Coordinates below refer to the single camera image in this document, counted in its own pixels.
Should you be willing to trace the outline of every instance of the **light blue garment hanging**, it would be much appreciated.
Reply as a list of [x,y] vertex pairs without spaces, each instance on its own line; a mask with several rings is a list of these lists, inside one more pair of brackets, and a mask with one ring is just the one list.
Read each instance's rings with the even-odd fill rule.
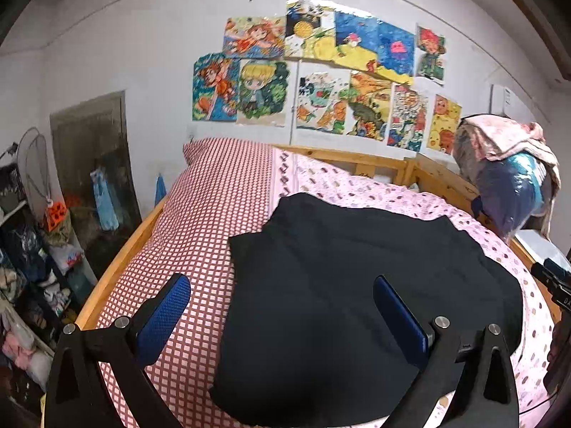
[[166,195],[167,189],[165,188],[165,180],[163,176],[159,174],[156,179],[155,206],[159,204]]
[[105,174],[101,168],[97,168],[90,175],[93,182],[97,214],[99,215],[99,225],[101,225],[103,231],[116,230],[119,228],[119,221],[117,220],[115,209],[113,209]]

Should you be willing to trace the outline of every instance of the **children's painting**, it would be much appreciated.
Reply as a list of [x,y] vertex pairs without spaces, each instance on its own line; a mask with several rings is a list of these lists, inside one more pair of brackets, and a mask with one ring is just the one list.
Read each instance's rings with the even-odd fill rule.
[[286,124],[289,70],[285,61],[241,60],[238,124]]
[[377,61],[378,19],[335,12],[336,64],[367,71]]
[[284,17],[231,17],[226,22],[222,51],[237,58],[282,57],[285,25]]
[[[331,49],[327,54],[319,51],[326,39],[326,45],[335,49],[335,11],[327,6],[327,1],[289,0],[287,2],[287,16],[285,22],[285,54],[292,57],[320,58],[325,56],[331,59]],[[314,45],[318,44],[318,52],[315,53]]]
[[314,72],[299,79],[296,118],[298,128],[343,134],[347,101],[340,91],[349,87],[348,79],[334,78],[328,72]]
[[444,85],[444,58],[446,39],[430,29],[418,27],[416,46],[422,51],[416,75],[430,78]]
[[379,20],[375,72],[399,84],[412,83],[415,70],[415,36]]
[[340,92],[347,98],[352,117],[348,119],[347,135],[373,138],[382,141],[390,113],[392,82],[375,78],[359,71],[351,72],[348,91]]
[[429,148],[452,154],[454,136],[458,122],[460,122],[461,112],[462,107],[454,101],[444,96],[436,95],[432,125],[430,126],[430,135],[428,136]]
[[202,56],[194,63],[192,119],[235,121],[240,61],[223,53]]
[[425,95],[411,90],[406,85],[397,85],[386,144],[390,147],[420,151],[426,125],[427,104],[428,98]]

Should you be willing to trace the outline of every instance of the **orange polka dot object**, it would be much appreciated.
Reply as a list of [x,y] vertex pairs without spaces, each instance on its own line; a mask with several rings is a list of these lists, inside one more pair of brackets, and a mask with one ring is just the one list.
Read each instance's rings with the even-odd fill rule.
[[61,201],[57,201],[52,207],[46,209],[46,228],[52,231],[66,218],[67,207]]

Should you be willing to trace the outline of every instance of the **polka dot bedsheet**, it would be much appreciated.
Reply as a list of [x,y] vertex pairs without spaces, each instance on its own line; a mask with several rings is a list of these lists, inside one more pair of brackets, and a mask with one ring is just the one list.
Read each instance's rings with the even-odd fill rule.
[[[524,305],[521,343],[511,360],[520,412],[547,399],[542,380],[553,321],[532,276],[515,254],[469,214],[430,193],[350,175],[332,165],[268,145],[230,138],[207,138],[184,146],[188,168],[173,185],[150,239],[131,260],[109,296],[98,326],[131,316],[155,296],[171,274],[192,284],[188,308],[149,379],[185,428],[241,427],[210,400],[217,351],[232,295],[233,268],[227,239],[259,231],[279,198],[307,192],[331,204],[389,210],[422,220],[445,215],[465,230],[484,253],[520,283]],[[136,427],[108,364],[102,374],[123,423]],[[436,404],[426,427],[438,426],[453,393]],[[520,416],[532,428],[548,404]],[[384,419],[359,425],[377,428]]]

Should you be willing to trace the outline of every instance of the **wooden bed frame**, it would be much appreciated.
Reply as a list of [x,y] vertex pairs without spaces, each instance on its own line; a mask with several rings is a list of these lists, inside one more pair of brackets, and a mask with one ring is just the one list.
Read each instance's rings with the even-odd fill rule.
[[[378,168],[391,169],[392,172],[395,173],[395,177],[392,180],[392,183],[395,185],[410,186],[413,183],[417,183],[421,191],[430,192],[440,196],[448,204],[452,204],[453,206],[473,215],[470,202],[478,196],[476,187],[466,182],[459,175],[453,173],[443,165],[438,164],[421,154],[417,154],[416,158],[397,160],[387,157],[372,156],[370,154],[351,153],[330,149],[290,147],[281,145],[278,145],[277,147],[286,151],[304,154],[326,163],[344,163],[345,165],[354,165],[355,170],[353,174],[355,175],[373,177],[376,173],[376,169]],[[139,225],[91,292],[91,295],[88,297],[87,302],[75,322],[81,329],[91,329],[97,326],[99,314],[103,310],[103,307],[107,302],[107,298],[113,291],[113,288],[115,288],[115,284],[125,270],[125,267],[150,238],[152,230],[155,227],[155,223],[161,215],[165,201],[166,198],[163,199],[147,216],[143,223]],[[479,221],[490,230],[495,231],[491,222],[485,217],[480,216]],[[510,248],[529,270],[534,261],[519,241],[513,240],[510,244]],[[547,289],[541,283],[538,283],[538,286],[547,302],[553,321],[558,322],[561,319],[561,311],[559,307],[551,301],[551,295],[547,292]]]

